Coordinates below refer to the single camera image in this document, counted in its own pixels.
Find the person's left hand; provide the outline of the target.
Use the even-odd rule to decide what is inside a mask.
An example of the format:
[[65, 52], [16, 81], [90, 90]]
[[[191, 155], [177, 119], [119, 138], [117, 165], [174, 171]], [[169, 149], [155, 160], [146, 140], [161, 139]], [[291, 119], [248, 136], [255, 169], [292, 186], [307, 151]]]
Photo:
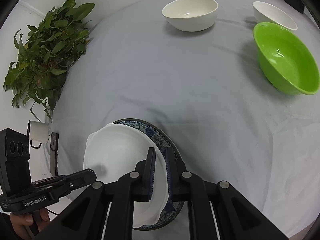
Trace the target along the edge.
[[[37, 222], [37, 227], [39, 231], [42, 231], [49, 223], [49, 212], [46, 208], [40, 209], [39, 214], [41, 216], [41, 221]], [[34, 223], [33, 217], [31, 214], [23, 214], [23, 215], [14, 215], [10, 213], [9, 215], [10, 221], [12, 223], [12, 227], [14, 231], [17, 233], [19, 237], [22, 239], [31, 239], [31, 236], [26, 230], [27, 226], [32, 226]]]

